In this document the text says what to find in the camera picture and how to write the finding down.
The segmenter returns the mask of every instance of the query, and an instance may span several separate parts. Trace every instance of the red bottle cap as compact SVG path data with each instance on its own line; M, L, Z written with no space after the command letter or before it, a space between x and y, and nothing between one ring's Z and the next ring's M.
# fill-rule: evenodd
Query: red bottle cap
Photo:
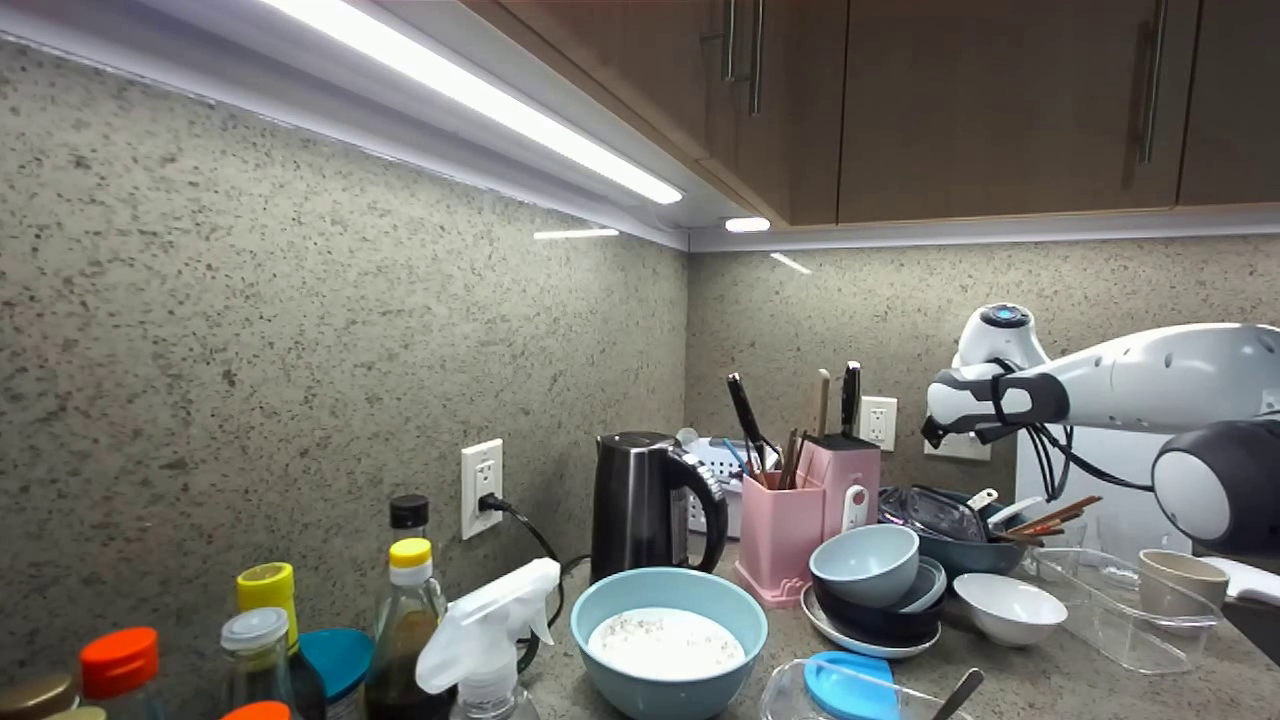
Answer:
M161 631L149 624L114 629L78 648L78 692L111 700L142 689L161 672Z

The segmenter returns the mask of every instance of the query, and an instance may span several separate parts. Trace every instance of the under-cabinet light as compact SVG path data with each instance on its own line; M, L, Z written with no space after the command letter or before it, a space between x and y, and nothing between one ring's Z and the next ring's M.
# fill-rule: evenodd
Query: under-cabinet light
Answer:
M743 235L743 234L768 234L768 218L726 218L724 220L726 234Z
M425 47L420 39L403 36L400 29L344 4L344 0L261 0L327 39L341 39L377 63L566 158L572 163L617 182L618 189L646 196L652 203L680 203L680 189L654 182L652 173L637 168L631 162L606 152L604 145L589 140L584 131L553 119L546 114L516 99L512 94L479 82L477 72L452 63L447 57Z
M545 230L532 234L532 239L604 239L604 235L618 235L617 230Z

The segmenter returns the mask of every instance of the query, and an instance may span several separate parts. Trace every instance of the mixing bowl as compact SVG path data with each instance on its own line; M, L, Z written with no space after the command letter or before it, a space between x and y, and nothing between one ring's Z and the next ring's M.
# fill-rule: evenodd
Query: mixing bowl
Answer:
M646 610L697 611L699 619L719 624L739 646L743 657L711 677L658 681L658 677L624 672L589 648L590 631L604 619L617 619L618 611L646 611ZM714 716L726 707L726 700L743 689L743 681L758 662L758 648L768 641L768 617L743 589L719 576L691 572L691 570L627 570L627 572L604 576L572 606L566 631L589 664L589 684L612 707L637 720L646 720L646 716L684 720L684 716Z
M892 610L902 602L921 570L921 536L906 523L858 523L826 536L806 558L806 576L823 582L838 602L858 610Z

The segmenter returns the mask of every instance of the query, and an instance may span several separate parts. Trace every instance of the electrical outlet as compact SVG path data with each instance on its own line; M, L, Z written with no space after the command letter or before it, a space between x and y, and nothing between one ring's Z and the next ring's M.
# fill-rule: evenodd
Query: electrical outlet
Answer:
M992 446L974 440L972 433L949 433L936 450L925 440L925 455L951 455L951 460L992 460Z
M505 497L505 440L459 450L459 486L459 523L465 539L470 539L505 520L505 514L479 514L479 497Z
M879 453L895 450L895 396L864 396L855 414L855 438L879 446Z

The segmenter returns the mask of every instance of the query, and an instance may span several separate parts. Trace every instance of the flour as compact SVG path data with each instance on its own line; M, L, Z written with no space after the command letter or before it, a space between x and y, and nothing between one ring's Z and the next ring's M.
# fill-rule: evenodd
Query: flour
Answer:
M589 654L645 681L703 681L743 662L743 646L726 629L684 610L617 611L595 624Z

